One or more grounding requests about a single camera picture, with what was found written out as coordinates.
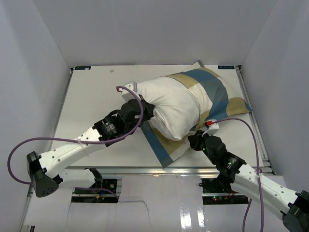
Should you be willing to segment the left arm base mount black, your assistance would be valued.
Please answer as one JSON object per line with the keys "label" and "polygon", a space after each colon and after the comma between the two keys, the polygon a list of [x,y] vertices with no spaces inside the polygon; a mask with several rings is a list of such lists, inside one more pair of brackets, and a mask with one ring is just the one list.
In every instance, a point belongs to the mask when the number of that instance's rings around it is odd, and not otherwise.
{"label": "left arm base mount black", "polygon": [[118,202],[117,179],[103,179],[95,169],[88,169],[95,179],[95,183],[89,188],[75,188],[74,194],[81,195],[85,203],[107,203]]}

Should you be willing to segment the white pillow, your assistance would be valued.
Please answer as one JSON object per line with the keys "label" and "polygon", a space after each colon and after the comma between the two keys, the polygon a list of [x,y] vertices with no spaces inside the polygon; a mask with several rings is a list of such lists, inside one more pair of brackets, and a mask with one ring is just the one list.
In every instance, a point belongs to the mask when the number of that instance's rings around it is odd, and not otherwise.
{"label": "white pillow", "polygon": [[138,83],[138,93],[154,105],[152,125],[166,138],[179,141],[208,116],[212,101],[202,84],[181,76],[162,76]]}

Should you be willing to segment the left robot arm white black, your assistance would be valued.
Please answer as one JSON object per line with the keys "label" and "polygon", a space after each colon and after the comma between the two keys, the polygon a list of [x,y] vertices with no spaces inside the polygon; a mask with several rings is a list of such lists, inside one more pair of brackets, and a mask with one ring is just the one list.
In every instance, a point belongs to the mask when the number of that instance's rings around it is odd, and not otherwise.
{"label": "left robot arm white black", "polygon": [[51,151],[27,155],[27,170],[36,197],[51,195],[59,188],[82,188],[92,193],[101,190],[102,176],[95,168],[68,169],[68,166],[131,135],[144,121],[154,116],[154,105],[144,99],[130,99],[96,122],[74,143],[67,143]]}

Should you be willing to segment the blue beige white checked pillowcase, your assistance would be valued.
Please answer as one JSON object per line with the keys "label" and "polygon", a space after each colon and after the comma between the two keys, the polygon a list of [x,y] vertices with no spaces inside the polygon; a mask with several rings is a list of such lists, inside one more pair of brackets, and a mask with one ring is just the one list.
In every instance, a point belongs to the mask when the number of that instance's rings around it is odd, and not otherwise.
{"label": "blue beige white checked pillowcase", "polygon": [[206,121],[252,111],[225,79],[203,66],[143,81],[137,88],[154,106],[154,116],[141,129],[164,168],[187,151],[188,136]]}

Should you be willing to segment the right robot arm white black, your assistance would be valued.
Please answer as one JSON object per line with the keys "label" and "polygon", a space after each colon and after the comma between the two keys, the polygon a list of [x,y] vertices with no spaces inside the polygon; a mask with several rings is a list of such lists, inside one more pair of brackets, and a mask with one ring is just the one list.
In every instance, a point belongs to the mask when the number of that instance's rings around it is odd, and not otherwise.
{"label": "right robot arm white black", "polygon": [[290,232],[309,230],[309,193],[288,189],[264,176],[232,154],[217,136],[199,130],[188,138],[194,151],[202,151],[219,172],[218,188],[225,193],[234,191],[281,219]]}

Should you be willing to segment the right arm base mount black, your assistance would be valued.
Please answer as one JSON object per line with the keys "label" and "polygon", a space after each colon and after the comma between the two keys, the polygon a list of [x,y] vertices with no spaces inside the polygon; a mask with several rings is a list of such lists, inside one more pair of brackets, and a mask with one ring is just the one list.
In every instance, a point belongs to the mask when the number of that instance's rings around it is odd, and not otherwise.
{"label": "right arm base mount black", "polygon": [[202,188],[204,205],[247,204],[248,198],[220,185],[218,178],[202,178],[199,186]]}

